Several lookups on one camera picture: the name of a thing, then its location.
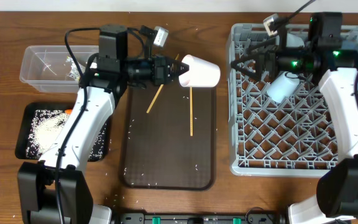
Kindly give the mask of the pile of white rice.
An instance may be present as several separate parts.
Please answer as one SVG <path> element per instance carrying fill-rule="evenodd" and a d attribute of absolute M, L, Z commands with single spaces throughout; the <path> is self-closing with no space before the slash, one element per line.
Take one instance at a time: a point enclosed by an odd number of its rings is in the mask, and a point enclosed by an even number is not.
<path fill-rule="evenodd" d="M 28 142 L 24 158 L 38 160 L 45 153 L 62 131 L 70 114 L 65 110 L 36 110 L 30 123 Z M 96 162 L 104 158 L 107 123 L 105 123 L 96 138 L 88 160 Z"/>

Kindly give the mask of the foil snack wrapper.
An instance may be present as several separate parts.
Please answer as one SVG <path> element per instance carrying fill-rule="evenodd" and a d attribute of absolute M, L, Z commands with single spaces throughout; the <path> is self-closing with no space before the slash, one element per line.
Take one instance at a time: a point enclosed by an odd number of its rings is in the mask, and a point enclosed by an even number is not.
<path fill-rule="evenodd" d="M 71 57 L 67 57 L 66 64 L 70 64 L 70 71 L 68 72 L 68 77 L 74 79 L 75 81 L 80 80 L 80 73 L 77 66 L 74 63 L 74 60 Z"/>

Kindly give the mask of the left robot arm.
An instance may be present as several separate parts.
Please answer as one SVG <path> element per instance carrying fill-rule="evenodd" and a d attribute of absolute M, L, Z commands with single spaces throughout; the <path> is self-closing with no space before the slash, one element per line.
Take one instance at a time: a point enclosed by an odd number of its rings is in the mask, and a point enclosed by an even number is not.
<path fill-rule="evenodd" d="M 154 55 L 168 31 L 117 24 L 98 28 L 99 47 L 79 68 L 73 111 L 36 163 L 24 162 L 17 183 L 24 223 L 113 223 L 109 207 L 93 202 L 86 183 L 89 154 L 127 87 L 166 85 L 189 70 L 179 60 Z"/>

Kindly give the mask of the white paper napkin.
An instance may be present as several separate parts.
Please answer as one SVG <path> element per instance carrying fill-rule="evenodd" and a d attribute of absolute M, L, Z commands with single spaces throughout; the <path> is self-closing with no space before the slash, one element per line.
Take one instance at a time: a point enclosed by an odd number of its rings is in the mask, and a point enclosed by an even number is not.
<path fill-rule="evenodd" d="M 89 65 L 90 68 L 94 68 L 94 69 L 97 69 L 97 63 L 96 62 L 92 62 L 90 65 Z"/>

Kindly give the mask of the light blue plastic bowl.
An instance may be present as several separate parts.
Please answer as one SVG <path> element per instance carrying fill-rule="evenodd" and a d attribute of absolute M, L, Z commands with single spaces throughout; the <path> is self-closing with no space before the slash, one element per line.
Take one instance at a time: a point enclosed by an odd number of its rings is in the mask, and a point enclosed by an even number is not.
<path fill-rule="evenodd" d="M 304 47 L 305 43 L 301 37 L 287 33 L 287 41 L 285 48 Z"/>

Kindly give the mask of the pink plastic cup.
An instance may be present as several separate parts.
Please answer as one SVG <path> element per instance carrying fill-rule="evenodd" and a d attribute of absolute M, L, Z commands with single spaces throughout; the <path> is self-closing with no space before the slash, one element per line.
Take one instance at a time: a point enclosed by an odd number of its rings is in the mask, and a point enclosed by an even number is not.
<path fill-rule="evenodd" d="M 178 77 L 182 87 L 212 88 L 219 83 L 218 65 L 192 55 L 184 56 L 182 62 L 189 66 L 189 70 Z"/>

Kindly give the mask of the light blue plastic cup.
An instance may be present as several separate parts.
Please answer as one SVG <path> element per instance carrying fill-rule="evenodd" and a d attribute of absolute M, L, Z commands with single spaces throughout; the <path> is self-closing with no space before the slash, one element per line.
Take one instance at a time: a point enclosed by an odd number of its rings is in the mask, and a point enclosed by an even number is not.
<path fill-rule="evenodd" d="M 300 79 L 297 74 L 283 72 L 267 89 L 267 94 L 274 102 L 281 103 L 293 94 L 299 84 Z"/>

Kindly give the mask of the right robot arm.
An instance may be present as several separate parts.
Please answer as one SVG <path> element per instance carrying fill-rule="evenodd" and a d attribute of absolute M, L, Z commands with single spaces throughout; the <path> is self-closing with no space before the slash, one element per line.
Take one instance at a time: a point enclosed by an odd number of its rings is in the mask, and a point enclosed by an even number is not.
<path fill-rule="evenodd" d="M 242 62 L 254 60 L 247 72 L 260 80 L 263 72 L 273 78 L 298 78 L 311 73 L 328 104 L 339 140 L 339 164 L 320 178 L 316 194 L 290 205 L 289 223 L 329 223 L 358 218 L 358 51 L 345 49 L 340 36 L 342 14 L 317 12 L 311 16 L 308 45 L 292 46 L 288 19 L 272 15 L 264 20 L 268 40 L 251 47 Z"/>

